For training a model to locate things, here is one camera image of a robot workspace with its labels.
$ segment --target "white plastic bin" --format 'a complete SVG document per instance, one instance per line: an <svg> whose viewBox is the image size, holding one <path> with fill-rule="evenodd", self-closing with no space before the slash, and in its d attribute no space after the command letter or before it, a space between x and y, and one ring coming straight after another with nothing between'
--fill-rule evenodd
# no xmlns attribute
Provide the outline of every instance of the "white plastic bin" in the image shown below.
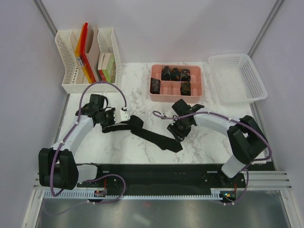
<svg viewBox="0 0 304 228"><path fill-rule="evenodd" d="M74 49L80 37L81 29L59 30L55 37L66 72L62 86L68 94L82 93L89 85L82 69L76 61ZM98 45L101 52L114 53L116 63L115 85L121 88L122 63L113 28L100 28L98 31ZM87 93L116 93L113 86L97 84L88 89Z"/></svg>
<svg viewBox="0 0 304 228"><path fill-rule="evenodd" d="M252 103L268 96L260 75L248 55L212 56L208 63L222 104Z"/></svg>

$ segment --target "pink compartment box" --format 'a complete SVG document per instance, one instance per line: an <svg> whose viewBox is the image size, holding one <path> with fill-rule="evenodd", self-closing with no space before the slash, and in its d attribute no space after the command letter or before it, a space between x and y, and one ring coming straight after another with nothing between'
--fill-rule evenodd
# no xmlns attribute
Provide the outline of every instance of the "pink compartment box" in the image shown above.
<svg viewBox="0 0 304 228"><path fill-rule="evenodd" d="M183 99L186 103L197 103L200 97L203 95L203 80L201 68L199 66L188 65L168 65L172 71L173 68L188 69L190 71L190 83L191 83L191 96L181 95L181 81L162 81L162 69L167 65L155 64L152 66L151 78L157 78L161 81L160 94L152 94L150 91L150 97L152 101L157 102L177 102Z"/></svg>

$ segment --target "white wall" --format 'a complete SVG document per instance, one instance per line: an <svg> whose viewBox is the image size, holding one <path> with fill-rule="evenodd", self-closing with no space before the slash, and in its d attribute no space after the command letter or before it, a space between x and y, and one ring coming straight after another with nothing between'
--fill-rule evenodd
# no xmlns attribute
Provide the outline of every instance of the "white wall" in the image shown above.
<svg viewBox="0 0 304 228"><path fill-rule="evenodd" d="M64 67L46 24L30 0L0 7L0 227L21 226L66 93Z"/></svg>
<svg viewBox="0 0 304 228"><path fill-rule="evenodd" d="M115 28L123 62L247 53L276 0L42 0L57 29Z"/></svg>
<svg viewBox="0 0 304 228"><path fill-rule="evenodd" d="M268 91L258 103L277 167L286 170L304 215L304 1L287 0L253 62Z"/></svg>

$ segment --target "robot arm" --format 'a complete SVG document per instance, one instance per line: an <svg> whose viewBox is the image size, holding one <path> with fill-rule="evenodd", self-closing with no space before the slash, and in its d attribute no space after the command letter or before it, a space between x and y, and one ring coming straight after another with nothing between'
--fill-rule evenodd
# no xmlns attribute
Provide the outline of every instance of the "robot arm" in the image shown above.
<svg viewBox="0 0 304 228"><path fill-rule="evenodd" d="M96 166L77 166L75 163L74 155L79 145L96 124L99 123L102 127L107 127L130 119L127 111L104 108L105 101L108 104L105 96L91 95L90 102L81 108L81 116L77 127L61 146L57 157L59 163L55 166L53 180L55 188L72 190L77 183L94 179L97 174ZM64 136L77 122L77 116L78 112L76 112L76 117ZM50 186L51 165L60 143L62 143L62 139L59 139L51 148L43 148L39 152L39 181L42 186Z"/></svg>
<svg viewBox="0 0 304 228"><path fill-rule="evenodd" d="M199 104L191 107L183 100L177 101L172 108L178 116L209 111ZM240 118L239 121L252 127L265 138L261 129L251 116L246 115L243 118ZM233 154L221 168L222 172L229 178L233 178L245 166L252 163L252 161L266 148L263 141L253 132L239 124L235 124L216 115L197 114L189 116L175 121L175 123L170 124L167 129L173 134L177 141L181 142L191 131L192 125L213 129L229 138Z"/></svg>

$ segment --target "white marble surface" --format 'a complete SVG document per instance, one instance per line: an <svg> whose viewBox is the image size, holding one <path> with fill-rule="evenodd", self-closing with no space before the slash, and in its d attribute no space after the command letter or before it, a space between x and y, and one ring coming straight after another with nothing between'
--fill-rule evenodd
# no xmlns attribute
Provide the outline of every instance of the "white marble surface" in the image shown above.
<svg viewBox="0 0 304 228"><path fill-rule="evenodd" d="M165 112L167 116L175 114L173 103L160 103L150 100L150 70L154 63L123 64L122 91L124 92L130 114L144 121L144 128L152 132L173 138L167 130L169 121L161 120L152 114L153 110ZM212 111L227 115L243 117L252 115L248 104L222 106L214 92L209 66L206 62L172 63L198 65L204 77L204 95L200 100ZM72 123L78 109L80 94L70 96L59 138ZM110 106L121 108L123 99L120 94L107 94ZM83 104L89 101L90 94L85 95ZM205 127L192 127L188 137L181 143L183 150L173 153L161 150L155 144L131 134L130 131L102 133L100 125L85 137L79 146L75 161L77 163L225 163L232 151L226 136Z"/></svg>

